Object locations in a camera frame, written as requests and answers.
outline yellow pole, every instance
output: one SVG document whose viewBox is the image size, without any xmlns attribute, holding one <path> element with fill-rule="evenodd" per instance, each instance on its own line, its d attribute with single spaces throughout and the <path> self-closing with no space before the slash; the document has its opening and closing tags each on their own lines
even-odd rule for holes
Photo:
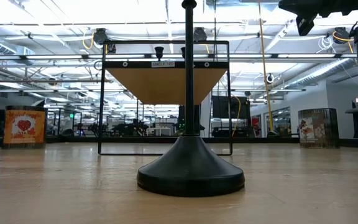
<svg viewBox="0 0 358 224">
<path fill-rule="evenodd" d="M 258 0 L 259 5 L 259 27 L 260 27 L 260 41 L 262 44 L 262 60 L 264 63 L 264 77 L 265 77 L 265 89 L 267 95 L 267 106 L 268 106 L 268 116 L 269 116 L 269 126 L 270 130 L 273 131 L 273 117 L 272 117 L 272 108 L 270 106 L 270 95 L 269 95 L 269 88 L 267 86 L 267 79 L 266 79 L 266 60 L 265 60 L 265 44 L 264 44 L 264 31 L 262 28 L 262 11 L 260 9 L 260 0 Z"/>
</svg>

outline yellow cable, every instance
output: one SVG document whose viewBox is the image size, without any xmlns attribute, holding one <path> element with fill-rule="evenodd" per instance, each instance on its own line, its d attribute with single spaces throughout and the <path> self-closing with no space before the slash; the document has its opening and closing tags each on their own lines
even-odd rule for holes
<svg viewBox="0 0 358 224">
<path fill-rule="evenodd" d="M 269 119 L 269 127 L 270 127 L 270 130 L 273 131 L 272 107 L 270 106 L 270 95 L 269 95 L 269 89 L 267 87 L 264 31 L 263 31 L 263 28 L 262 28 L 262 12 L 261 12 L 261 9 L 260 9 L 260 0 L 258 0 L 258 5 L 259 5 L 260 42 L 262 44 L 262 60 L 263 60 L 263 63 L 264 63 L 265 89 L 266 89 L 266 95 L 267 95 L 268 116 L 270 118 Z"/>
<path fill-rule="evenodd" d="M 222 86 L 227 90 L 227 88 L 226 88 L 226 86 L 223 84 L 223 82 L 222 82 L 221 80 L 219 80 L 219 82 L 221 82 Z M 231 95 L 239 101 L 239 111 L 238 111 L 238 113 L 237 113 L 237 121 L 236 121 L 236 125 L 234 126 L 234 131 L 233 131 L 233 133 L 231 134 L 231 136 L 233 137 L 233 136 L 234 136 L 234 133 L 236 132 L 237 124 L 238 124 L 239 118 L 240 118 L 241 101 L 240 101 L 240 99 L 238 99 L 238 97 L 234 96 L 232 93 L 231 93 Z"/>
<path fill-rule="evenodd" d="M 84 45 L 84 48 L 86 48 L 86 49 L 91 49 L 92 47 L 93 47 L 93 36 L 94 36 L 94 32 L 92 33 L 92 39 L 91 39 L 91 46 L 90 47 L 88 47 L 86 44 L 85 44 L 85 34 L 86 34 L 86 32 L 84 32 L 84 38 L 82 38 L 82 44 Z"/>
<path fill-rule="evenodd" d="M 341 40 L 341 41 L 353 41 L 353 39 L 343 39 L 343 38 L 337 37 L 337 36 L 335 36 L 336 33 L 337 33 L 336 31 L 333 32 L 333 37 L 335 39 L 338 39 L 338 40 Z"/>
<path fill-rule="evenodd" d="M 349 44 L 349 48 L 351 49 L 351 52 L 352 52 L 352 54 L 353 54 L 354 52 L 353 52 L 353 48 L 352 48 L 351 42 L 348 41 L 347 43 Z"/>
</svg>

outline shelf label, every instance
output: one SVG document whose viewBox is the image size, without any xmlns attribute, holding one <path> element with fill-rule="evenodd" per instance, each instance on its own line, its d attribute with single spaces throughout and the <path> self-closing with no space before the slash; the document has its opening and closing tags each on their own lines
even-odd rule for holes
<svg viewBox="0 0 358 224">
<path fill-rule="evenodd" d="M 152 62 L 152 68 L 168 68 L 174 66 L 175 62 Z"/>
</svg>

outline orange sign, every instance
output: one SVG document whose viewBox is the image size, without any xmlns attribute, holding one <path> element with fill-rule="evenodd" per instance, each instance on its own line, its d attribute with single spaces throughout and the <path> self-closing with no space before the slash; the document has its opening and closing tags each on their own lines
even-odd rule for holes
<svg viewBox="0 0 358 224">
<path fill-rule="evenodd" d="M 45 141 L 44 111 L 7 110 L 5 117 L 4 144 Z"/>
</svg>

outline heart graphic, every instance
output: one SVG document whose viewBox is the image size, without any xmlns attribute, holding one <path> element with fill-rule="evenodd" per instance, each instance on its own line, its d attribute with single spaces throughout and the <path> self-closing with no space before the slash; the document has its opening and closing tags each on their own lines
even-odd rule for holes
<svg viewBox="0 0 358 224">
<path fill-rule="evenodd" d="M 25 131 L 31 127 L 31 122 L 27 120 L 21 120 L 17 122 L 17 127 L 19 127 L 20 130 Z"/>
</svg>

